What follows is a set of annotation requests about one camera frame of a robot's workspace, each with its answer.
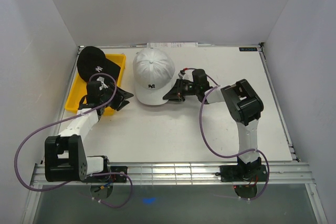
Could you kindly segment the black cap white NY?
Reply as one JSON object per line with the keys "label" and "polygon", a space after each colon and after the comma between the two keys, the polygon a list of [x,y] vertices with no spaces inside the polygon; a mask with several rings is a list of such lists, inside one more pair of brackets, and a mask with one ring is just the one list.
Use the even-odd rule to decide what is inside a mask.
{"label": "black cap white NY", "polygon": [[106,73],[117,81],[121,67],[107,59],[101,49],[87,46],[79,54],[77,70],[79,76],[85,82],[89,82],[90,77],[96,73]]}

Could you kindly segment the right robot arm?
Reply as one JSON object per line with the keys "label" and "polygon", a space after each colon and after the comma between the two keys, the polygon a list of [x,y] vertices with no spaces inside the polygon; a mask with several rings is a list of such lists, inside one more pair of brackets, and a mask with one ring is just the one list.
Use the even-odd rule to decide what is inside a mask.
{"label": "right robot arm", "polygon": [[164,100],[183,102],[186,96],[196,96],[201,105],[224,102],[229,114],[237,124],[239,150],[232,155],[236,165],[222,165],[216,176],[223,182],[249,181],[267,175],[258,150],[257,127],[264,104],[246,79],[231,86],[212,87],[213,80],[203,69],[192,69],[192,80],[184,79],[186,69],[180,71]]}

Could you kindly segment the white cap black brim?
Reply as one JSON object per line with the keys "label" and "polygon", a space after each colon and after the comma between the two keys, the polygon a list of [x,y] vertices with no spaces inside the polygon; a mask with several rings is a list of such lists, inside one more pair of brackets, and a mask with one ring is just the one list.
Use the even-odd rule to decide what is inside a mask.
{"label": "white cap black brim", "polygon": [[169,55],[157,48],[144,48],[133,60],[135,96],[149,106],[167,103],[163,97],[173,88],[175,65]]}

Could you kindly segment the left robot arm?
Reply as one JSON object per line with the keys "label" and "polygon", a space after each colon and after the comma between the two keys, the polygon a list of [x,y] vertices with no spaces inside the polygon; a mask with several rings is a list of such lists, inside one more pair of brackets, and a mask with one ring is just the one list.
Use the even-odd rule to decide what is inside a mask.
{"label": "left robot arm", "polygon": [[101,81],[90,81],[78,106],[76,118],[57,136],[45,140],[45,177],[49,182],[84,181],[88,176],[105,182],[111,168],[105,155],[88,156],[83,141],[100,121],[106,108],[120,111],[133,94]]}

